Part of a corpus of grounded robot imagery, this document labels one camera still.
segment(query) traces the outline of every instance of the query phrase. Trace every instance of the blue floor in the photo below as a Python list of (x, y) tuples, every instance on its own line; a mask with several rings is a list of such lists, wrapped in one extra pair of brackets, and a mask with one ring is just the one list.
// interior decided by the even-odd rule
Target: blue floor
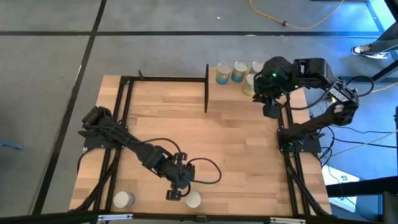
[[(364, 93), (370, 88), (370, 84), (352, 84), (350, 86), (357, 88), (360, 93)], [(375, 89), (385, 86), (387, 85), (377, 84)], [(320, 96), (320, 91), (306, 90), (306, 96), (308, 103), (314, 102)], [(392, 86), (386, 90), (362, 97), (353, 122), (346, 127), (351, 127), (358, 131), (395, 131), (396, 123), (394, 115), (398, 106), (396, 99), (398, 99), (398, 86)], [(313, 108), (310, 108), (310, 112), (314, 116), (318, 116), (325, 111), (325, 108), (325, 102), (322, 101)], [(347, 141), (369, 142), (385, 135), (378, 133), (361, 134), (350, 129), (333, 127), (332, 130), (336, 138)], [(326, 135), (320, 139), (321, 146), (327, 147), (331, 142), (332, 134), (328, 129), (324, 129), (322, 132)], [(375, 144), (396, 146), (396, 135), (393, 134), (375, 142)], [(335, 141), (332, 150), (333, 153), (337, 153), (355, 145), (357, 144)], [(398, 174), (397, 150), (384, 147), (363, 146), (332, 157), (329, 165), (360, 177), (361, 180), (389, 177)], [(357, 206), (365, 217), (376, 218), (378, 212), (377, 196), (358, 197)], [(334, 215), (340, 218), (363, 220), (358, 211), (350, 213), (336, 206), (332, 206), (332, 211)]]

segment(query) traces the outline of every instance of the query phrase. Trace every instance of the yellow cable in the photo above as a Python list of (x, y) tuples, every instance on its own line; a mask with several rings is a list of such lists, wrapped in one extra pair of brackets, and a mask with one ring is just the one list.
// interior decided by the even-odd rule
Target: yellow cable
[(389, 86), (386, 86), (386, 87), (381, 88), (381, 89), (378, 89), (378, 90), (373, 90), (372, 93), (375, 93), (375, 92), (381, 91), (381, 90), (385, 90), (385, 89), (390, 88), (390, 87), (392, 87), (392, 86), (394, 86), (394, 85), (396, 85), (396, 84), (398, 84), (398, 83), (391, 84), (391, 85), (389, 85)]
[[(258, 13), (260, 15), (263, 15), (263, 16), (266, 16), (266, 17), (268, 17), (270, 19), (273, 19), (273, 20), (275, 20), (277, 22), (280, 22), (281, 24), (284, 23), (281, 20), (278, 20), (278, 19), (276, 19), (276, 18), (274, 18), (274, 17), (272, 17), (270, 15), (267, 15), (267, 14), (265, 14), (263, 12), (260, 12), (257, 9), (255, 9), (254, 6), (253, 6), (252, 0), (249, 0), (249, 2), (250, 2), (251, 9), (253, 9), (256, 13)], [(327, 20), (342, 5), (343, 2), (344, 2), (344, 0), (341, 0), (340, 4), (331, 13), (329, 13), (329, 15), (327, 15), (324, 19), (322, 19), (321, 21), (317, 22), (316, 24), (314, 24), (312, 26), (309, 26), (309, 27), (297, 27), (297, 26), (290, 25), (288, 23), (286, 23), (286, 25), (289, 26), (289, 27), (295, 28), (295, 29), (311, 29), (312, 27), (315, 27), (315, 26), (321, 24), (323, 21)]]

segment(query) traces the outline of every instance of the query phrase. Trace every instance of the gray concrete floor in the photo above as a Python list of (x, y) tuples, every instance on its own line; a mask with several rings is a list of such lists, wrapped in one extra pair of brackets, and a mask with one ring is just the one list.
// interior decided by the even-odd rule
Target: gray concrete floor
[[(309, 25), (326, 15), (336, 2), (258, 1), (255, 6), (283, 15), (298, 25)], [(0, 1), (0, 30), (91, 30), (100, 1)], [(108, 1), (100, 30), (291, 30), (250, 10), (248, 1)], [(347, 2), (312, 31), (377, 31), (363, 3)], [(0, 217), (24, 215), (35, 194), (45, 161), (76, 78), (87, 37), (0, 37), (0, 136), (25, 145), (23, 151), (0, 150)], [(103, 75), (181, 75), (202, 77), (205, 64), (243, 59), (266, 61), (273, 56), (323, 57), (336, 76), (371, 76), (392, 59), (371, 60), (350, 54), (353, 45), (374, 39), (336, 37), (97, 37), (80, 88), (65, 143), (50, 186), (44, 212), (67, 211), (76, 162), (83, 138), (77, 131), (82, 117), (95, 104)], [(368, 85), (356, 85), (366, 91)], [(393, 131), (392, 114), (398, 87), (361, 100), (354, 122), (360, 130)], [(307, 101), (319, 93), (310, 90)], [(314, 114), (324, 110), (319, 104)], [(341, 139), (367, 141), (335, 129)], [(329, 135), (322, 138), (328, 144)], [(394, 145), (393, 138), (380, 144)], [(350, 147), (335, 144), (335, 152)], [(364, 179), (397, 174), (396, 152), (363, 147), (330, 161), (331, 166)]]

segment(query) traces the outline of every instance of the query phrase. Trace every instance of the yellow can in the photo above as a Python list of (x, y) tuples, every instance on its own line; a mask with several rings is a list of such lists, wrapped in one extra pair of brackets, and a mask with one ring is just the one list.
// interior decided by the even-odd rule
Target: yellow can
[(249, 74), (246, 76), (244, 85), (243, 85), (243, 92), (247, 95), (254, 95), (254, 76), (255, 74)]

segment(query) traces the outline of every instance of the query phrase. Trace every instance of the black cable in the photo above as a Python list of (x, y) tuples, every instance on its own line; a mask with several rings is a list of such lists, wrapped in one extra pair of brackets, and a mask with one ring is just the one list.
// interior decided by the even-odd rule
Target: black cable
[(367, 133), (380, 133), (380, 134), (390, 134), (392, 131), (358, 131), (358, 130), (355, 130), (355, 129), (353, 129), (353, 128), (350, 128), (350, 127), (343, 127), (343, 126), (336, 126), (336, 125), (331, 125), (332, 127), (334, 127), (334, 128), (346, 128), (346, 129), (350, 129), (350, 130), (353, 130), (353, 131), (356, 131), (357, 133), (361, 133), (361, 134), (367, 134)]
[(78, 160), (78, 162), (77, 162), (77, 173), (78, 173), (78, 174), (79, 174), (79, 170), (80, 170), (81, 159), (85, 156), (85, 154), (91, 152), (91, 150), (93, 150), (93, 149), (94, 149), (94, 148), (87, 149), (87, 151), (85, 151), (85, 152), (79, 157), (79, 160)]
[(188, 182), (188, 190), (185, 194), (181, 195), (181, 197), (186, 197), (191, 192), (191, 183)]
[(296, 155), (297, 155), (297, 153), (299, 152), (298, 150), (297, 150), (297, 146), (295, 145), (295, 144), (293, 144), (293, 146), (294, 146), (294, 153), (293, 153), (293, 156), (289, 156), (289, 158), (294, 158)]
[[(338, 185), (340, 186), (341, 194), (344, 195), (343, 188), (341, 187), (340, 181), (339, 181), (334, 175), (331, 174), (329, 162), (327, 162), (327, 164), (328, 164), (329, 175), (330, 175), (331, 177), (333, 177), (334, 179), (337, 180)], [(345, 199), (347, 199), (349, 202), (351, 202), (351, 203), (355, 206), (355, 208), (357, 209), (358, 213), (359, 213), (364, 219), (366, 219), (367, 221), (371, 222), (370, 219), (368, 219), (368, 218), (366, 218), (364, 215), (362, 215), (361, 211), (359, 210), (359, 208), (356, 206), (356, 204), (355, 204), (354, 202), (352, 202), (352, 201), (351, 201), (350, 199), (348, 199), (347, 197), (345, 197)]]
[(334, 87), (334, 85), (331, 86), (331, 87), (328, 89), (328, 91), (324, 92), (324, 93), (322, 94), (322, 96), (319, 97), (319, 99), (317, 99), (315, 102), (310, 103), (308, 106), (305, 106), (305, 107), (303, 107), (303, 108), (293, 108), (293, 107), (289, 107), (289, 106), (283, 105), (282, 103), (279, 103), (276, 99), (274, 99), (274, 101), (276, 102), (276, 104), (277, 104), (278, 106), (281, 106), (281, 107), (284, 107), (284, 108), (287, 108), (287, 109), (290, 109), (290, 110), (306, 110), (306, 109), (309, 109), (309, 108), (315, 106), (317, 103), (321, 102), (321, 101), (328, 95), (328, 93), (331, 91), (331, 89)]
[(113, 158), (111, 165), (108, 167), (108, 169), (104, 173), (104, 176), (102, 176), (102, 178), (100, 178), (97, 185), (94, 187), (93, 191), (91, 191), (91, 193), (84, 200), (84, 202), (79, 207), (77, 207), (75, 210), (88, 210), (89, 209), (91, 204), (94, 202), (94, 199), (102, 191), (105, 183), (108, 181), (111, 174), (113, 174), (114, 171), (116, 170), (115, 167), (116, 167), (116, 157)]
[[(334, 139), (334, 140), (337, 140), (337, 141), (341, 141), (341, 142), (347, 142), (347, 143), (365, 144), (365, 142), (346, 141), (346, 140), (337, 139), (337, 138), (335, 138), (335, 137), (333, 137), (333, 139)], [(369, 143), (369, 144), (367, 144), (367, 145), (370, 145), (370, 146), (377, 146), (377, 147), (388, 147), (388, 148), (393, 148), (393, 149), (396, 149), (396, 148), (397, 148), (396, 146), (385, 146), (385, 145), (371, 144), (371, 143)]]
[(173, 141), (173, 140), (171, 140), (171, 139), (168, 139), (168, 138), (155, 138), (155, 139), (149, 139), (149, 140), (142, 141), (141, 143), (148, 143), (148, 142), (152, 142), (152, 141), (161, 141), (161, 140), (171, 142), (171, 143), (177, 148), (178, 152), (181, 152), (181, 149), (180, 149), (180, 147), (178, 146), (178, 144), (175, 143), (175, 141)]
[(217, 184), (217, 183), (221, 180), (221, 176), (222, 176), (221, 170), (220, 170), (220, 168), (217, 166), (217, 164), (216, 164), (215, 162), (213, 162), (211, 159), (202, 158), (202, 157), (191, 159), (190, 161), (187, 162), (187, 164), (190, 164), (191, 162), (197, 161), (197, 160), (204, 160), (204, 161), (211, 162), (211, 163), (216, 167), (216, 169), (217, 169), (217, 171), (218, 171), (220, 177), (218, 178), (218, 180), (212, 181), (212, 182), (205, 182), (205, 181), (201, 181), (201, 180), (189, 180), (189, 181), (190, 181), (190, 182), (194, 182), (194, 183), (200, 183), (200, 184)]
[(372, 79), (372, 77), (367, 77), (367, 76), (364, 76), (364, 75), (359, 75), (359, 76), (357, 76), (357, 77), (353, 77), (352, 79), (348, 80), (348, 82), (346, 83), (346, 85), (348, 86), (349, 83), (351, 83), (352, 81), (354, 81), (354, 80), (356, 80), (356, 79), (359, 79), (359, 78), (366, 78), (366, 79), (370, 80), (372, 87), (371, 87), (371, 89), (370, 89), (369, 91), (367, 91), (366, 93), (361, 94), (361, 95), (358, 95), (358, 97), (362, 97), (362, 96), (369, 95), (369, 94), (373, 91), (373, 89), (374, 89), (374, 80)]
[(326, 160), (326, 162), (322, 165), (322, 168), (323, 168), (326, 164), (329, 164), (329, 160), (330, 160), (330, 158), (331, 158), (331, 155), (333, 154), (333, 151), (331, 150), (331, 148), (329, 148), (329, 151), (330, 151), (330, 155), (329, 155), (328, 159)]

